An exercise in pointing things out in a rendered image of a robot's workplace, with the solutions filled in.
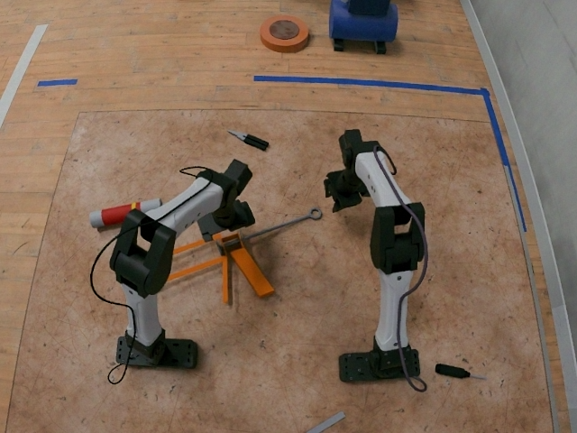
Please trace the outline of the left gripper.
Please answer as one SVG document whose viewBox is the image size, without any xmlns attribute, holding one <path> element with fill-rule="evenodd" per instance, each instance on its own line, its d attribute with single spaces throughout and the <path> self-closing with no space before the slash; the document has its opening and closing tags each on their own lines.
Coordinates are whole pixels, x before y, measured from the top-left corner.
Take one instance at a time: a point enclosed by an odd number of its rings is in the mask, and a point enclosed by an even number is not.
<svg viewBox="0 0 577 433">
<path fill-rule="evenodd" d="M 230 232 L 233 232 L 242 227 L 246 228 L 254 225 L 255 218 L 247 201 L 241 203 L 239 199 L 236 199 L 234 202 L 234 210 L 231 215 L 226 217 L 217 217 L 212 213 L 208 213 L 199 218 L 197 224 L 204 242 L 206 243 L 214 240 L 213 235 L 223 232 L 224 230 L 229 229 Z"/>
</svg>

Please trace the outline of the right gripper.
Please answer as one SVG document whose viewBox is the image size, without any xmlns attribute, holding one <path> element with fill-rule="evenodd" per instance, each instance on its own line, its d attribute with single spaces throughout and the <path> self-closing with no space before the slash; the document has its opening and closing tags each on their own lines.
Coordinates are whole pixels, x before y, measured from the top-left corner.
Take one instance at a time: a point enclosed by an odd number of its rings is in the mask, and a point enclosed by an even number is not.
<svg viewBox="0 0 577 433">
<path fill-rule="evenodd" d="M 354 186 L 345 181 L 342 171 L 343 170 L 328 172 L 326 175 L 328 179 L 324 180 L 325 197 L 330 198 L 332 196 L 334 200 L 333 213 L 361 204 L 362 198 L 360 193 L 369 192 L 364 183 L 359 186 Z"/>
</svg>

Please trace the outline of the grey flat bar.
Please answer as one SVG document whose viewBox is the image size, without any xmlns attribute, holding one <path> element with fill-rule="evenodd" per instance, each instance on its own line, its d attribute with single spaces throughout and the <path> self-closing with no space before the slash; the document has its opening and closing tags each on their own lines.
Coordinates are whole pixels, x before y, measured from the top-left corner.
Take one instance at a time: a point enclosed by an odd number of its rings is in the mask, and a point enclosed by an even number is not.
<svg viewBox="0 0 577 433">
<path fill-rule="evenodd" d="M 340 419 L 346 417 L 343 413 L 343 411 L 341 410 L 340 412 L 336 413 L 335 415 L 333 415 L 333 417 L 325 420 L 324 422 L 320 423 L 319 425 L 315 426 L 314 428 L 310 429 L 309 431 L 305 432 L 305 433 L 319 433 L 321 431 L 323 431 L 324 429 L 330 427 L 331 425 L 335 424 L 335 422 L 339 421 Z"/>
</svg>

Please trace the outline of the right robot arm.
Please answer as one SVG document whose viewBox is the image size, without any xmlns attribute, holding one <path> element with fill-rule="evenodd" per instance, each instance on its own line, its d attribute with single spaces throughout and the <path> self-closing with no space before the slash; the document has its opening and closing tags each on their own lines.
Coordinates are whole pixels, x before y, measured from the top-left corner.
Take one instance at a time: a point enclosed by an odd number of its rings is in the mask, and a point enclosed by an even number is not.
<svg viewBox="0 0 577 433">
<path fill-rule="evenodd" d="M 418 351 L 411 349 L 406 329 L 408 297 L 402 301 L 401 308 L 400 300 L 408 292 L 417 263 L 424 258 L 423 239 L 415 219 L 402 207 L 398 197 L 418 217 L 425 232 L 424 206 L 421 202 L 412 203 L 398 187 L 378 141 L 363 142 L 359 129 L 345 130 L 338 141 L 345 167 L 344 179 L 354 186 L 364 183 L 369 192 L 360 194 L 362 197 L 371 197 L 376 207 L 370 251 L 372 263 L 380 276 L 380 322 L 374 336 L 373 349 L 370 352 L 341 356 L 343 380 L 354 382 L 406 378 L 405 373 L 400 372 L 404 368 L 398 350 L 398 334 L 408 376 L 419 376 Z M 377 154 L 390 179 L 374 155 L 376 145 Z M 395 226 L 409 222 L 408 232 L 395 234 Z M 359 357 L 362 359 L 357 360 Z M 363 376 L 358 376 L 358 373 Z"/>
</svg>

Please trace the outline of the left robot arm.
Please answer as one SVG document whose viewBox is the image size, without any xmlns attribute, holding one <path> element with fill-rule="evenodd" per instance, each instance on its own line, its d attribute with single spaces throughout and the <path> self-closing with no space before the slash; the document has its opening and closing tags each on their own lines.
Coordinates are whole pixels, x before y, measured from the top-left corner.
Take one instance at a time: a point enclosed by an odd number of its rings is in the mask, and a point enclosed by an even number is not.
<svg viewBox="0 0 577 433">
<path fill-rule="evenodd" d="M 117 238 L 110 258 L 110 269 L 115 272 L 116 281 L 121 283 L 126 304 L 133 312 L 127 308 L 129 325 L 124 336 L 119 336 L 117 340 L 115 361 L 118 364 L 127 364 L 133 342 L 128 364 L 193 366 L 194 341 L 166 338 L 158 317 L 158 292 L 169 278 L 177 238 L 208 213 L 216 217 L 231 215 L 235 200 L 252 178 L 248 164 L 236 159 L 224 173 L 209 170 L 213 174 L 209 184 L 210 172 L 200 171 L 193 184 L 167 204 L 145 214 L 134 208 L 125 216 L 119 234 L 138 226 L 140 222 L 156 222 L 140 228 L 141 237 L 151 243 L 148 251 L 137 245 L 137 227 Z M 133 316 L 136 331 L 134 341 Z"/>
</svg>

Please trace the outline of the red and grey cylinder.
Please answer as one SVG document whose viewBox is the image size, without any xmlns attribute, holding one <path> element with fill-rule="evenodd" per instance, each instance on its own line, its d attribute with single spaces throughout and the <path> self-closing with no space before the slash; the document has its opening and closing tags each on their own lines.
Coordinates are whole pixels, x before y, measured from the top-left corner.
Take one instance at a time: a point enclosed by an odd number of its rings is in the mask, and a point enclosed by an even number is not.
<svg viewBox="0 0 577 433">
<path fill-rule="evenodd" d="M 93 228 L 110 226 L 124 222 L 127 213 L 134 207 L 141 210 L 144 214 L 151 209 L 158 208 L 166 203 L 161 204 L 161 198 L 155 198 L 143 202 L 132 203 L 120 207 L 111 207 L 95 212 L 90 212 L 89 220 Z"/>
</svg>

